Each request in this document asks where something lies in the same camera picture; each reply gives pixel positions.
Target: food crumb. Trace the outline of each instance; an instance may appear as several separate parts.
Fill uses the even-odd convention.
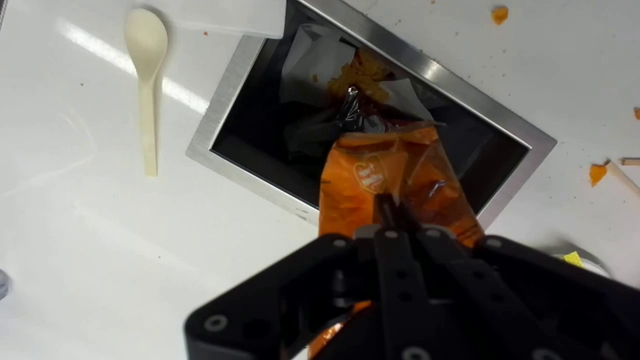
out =
[[[593,167],[591,167],[591,171],[588,171],[588,175],[593,177],[593,187],[596,187],[598,182],[607,175],[607,166],[609,166],[609,162],[605,162],[605,163],[593,163]]]
[[[495,6],[492,7],[492,18],[495,18],[495,24],[500,25],[508,18],[508,7],[507,6]]]

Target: orange food packet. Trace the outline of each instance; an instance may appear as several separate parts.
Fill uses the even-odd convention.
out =
[[[352,235],[377,223],[377,193],[385,191],[416,220],[449,227],[465,246],[483,235],[434,126],[345,133],[323,171],[321,233]]]

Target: white spoon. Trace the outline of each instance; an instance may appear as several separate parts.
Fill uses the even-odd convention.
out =
[[[134,7],[124,38],[141,78],[145,174],[159,175],[156,78],[169,52],[169,31],[155,12]]]

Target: white table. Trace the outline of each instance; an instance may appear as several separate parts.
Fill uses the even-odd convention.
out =
[[[177,27],[161,177],[143,175],[128,0],[15,0],[0,29],[0,353],[185,357],[182,319],[314,237],[314,227],[185,150],[239,38]],[[561,140],[496,220],[529,244],[570,237],[640,284],[640,202],[588,163],[640,153],[640,4],[359,0],[359,7]]]

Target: metal frame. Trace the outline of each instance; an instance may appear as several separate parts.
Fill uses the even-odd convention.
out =
[[[532,126],[495,98],[487,96],[437,60],[428,57],[409,42],[400,40],[369,16],[360,13],[343,0],[297,0],[302,4],[311,16],[334,24],[354,40],[377,49],[380,56],[388,57],[396,65],[415,73],[418,80],[447,93],[460,106],[468,108],[489,123],[496,126],[504,133],[518,140],[529,148],[524,160],[514,167],[510,177],[498,187],[492,200],[480,210],[479,220],[483,226],[492,223],[514,193],[524,185],[532,171],[542,163],[542,160],[552,152],[557,140]],[[264,197],[292,210],[297,215],[316,223],[319,210],[301,202],[298,197],[286,193],[284,189],[270,185],[258,175],[234,166],[232,162],[211,152],[230,108],[234,106],[246,76],[250,73],[261,49],[264,46],[262,38],[245,36],[234,52],[226,73],[204,114],[196,136],[188,145],[188,155],[206,167],[212,167],[234,182],[262,193]]]

